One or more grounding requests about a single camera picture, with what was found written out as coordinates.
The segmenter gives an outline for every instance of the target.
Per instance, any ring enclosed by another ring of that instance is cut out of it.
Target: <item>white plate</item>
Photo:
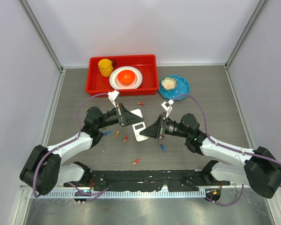
[[[118,78],[117,78],[119,72],[121,72],[125,69],[129,69],[129,70],[133,71],[136,76],[135,80],[129,85],[122,84],[121,82],[118,81]],[[141,72],[137,68],[134,68],[134,67],[117,68],[112,72],[112,74],[109,77],[109,83],[111,84],[111,86],[114,90],[136,89],[141,85],[141,82],[142,82]]]

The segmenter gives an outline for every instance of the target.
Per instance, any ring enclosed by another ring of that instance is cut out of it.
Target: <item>orange small object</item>
[[[116,133],[116,138],[118,137],[119,134],[120,134],[120,131],[118,130]]]
[[[134,163],[132,163],[132,165],[137,164],[140,161],[140,159],[138,158]]]
[[[135,80],[135,73],[132,70],[124,69],[118,74],[118,81],[122,84],[131,84]]]
[[[124,142],[126,142],[126,141],[127,141],[127,139],[128,139],[128,135],[126,135],[126,137],[125,137],[125,139],[124,139]]]

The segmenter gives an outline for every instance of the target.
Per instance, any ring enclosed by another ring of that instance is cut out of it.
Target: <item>yellow cup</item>
[[[115,60],[103,59],[98,62],[98,67],[102,76],[109,77],[116,65]]]

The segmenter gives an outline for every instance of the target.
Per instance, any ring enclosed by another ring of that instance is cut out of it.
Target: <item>small bowl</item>
[[[165,90],[174,90],[177,87],[177,81],[167,76],[161,80],[161,85]]]

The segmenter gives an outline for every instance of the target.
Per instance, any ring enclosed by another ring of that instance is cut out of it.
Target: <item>cup handle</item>
[[[112,64],[112,67],[114,68],[116,66],[116,61],[115,60],[111,60],[111,64]]]

